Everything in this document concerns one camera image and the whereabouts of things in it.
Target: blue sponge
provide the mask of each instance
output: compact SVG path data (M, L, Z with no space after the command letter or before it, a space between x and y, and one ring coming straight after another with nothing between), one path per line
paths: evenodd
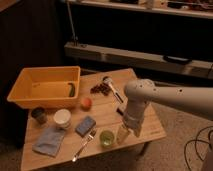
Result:
M84 137L94 126L96 122L90 116L86 116L82 122L80 122L75 131L81 136Z

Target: blue cloth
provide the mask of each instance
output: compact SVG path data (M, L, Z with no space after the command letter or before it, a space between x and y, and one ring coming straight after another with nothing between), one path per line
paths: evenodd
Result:
M65 133L65 130L55 126L46 128L33 145L33 151L55 157Z

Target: green cup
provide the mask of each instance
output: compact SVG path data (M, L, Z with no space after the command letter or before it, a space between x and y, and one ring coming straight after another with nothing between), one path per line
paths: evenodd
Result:
M100 142L101 142L102 147L106 148L106 147L112 146L114 139L115 139L115 136L114 136L112 131L104 130L104 131L101 132L99 138L100 138Z

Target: fork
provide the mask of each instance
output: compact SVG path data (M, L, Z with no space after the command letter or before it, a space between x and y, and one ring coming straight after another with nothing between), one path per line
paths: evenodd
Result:
M92 130L90 132L90 134L87 137L87 140L83 143L83 145L81 146L81 148L78 150L78 152L73 157L73 159L72 159L73 162L75 162L76 160L78 160L78 157L80 156L81 152L86 147L86 145L88 144L88 142L90 142L94 138L96 132L97 132L96 130Z

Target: table leg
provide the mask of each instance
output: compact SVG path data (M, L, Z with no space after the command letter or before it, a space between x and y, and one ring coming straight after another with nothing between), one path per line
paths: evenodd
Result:
M139 153L140 157L143 156L143 155L146 153L147 148L148 148L148 146L150 145L150 143L151 143L151 142L145 142L145 143L144 143L144 145L143 145L143 147L142 147L142 149L141 149L141 152Z

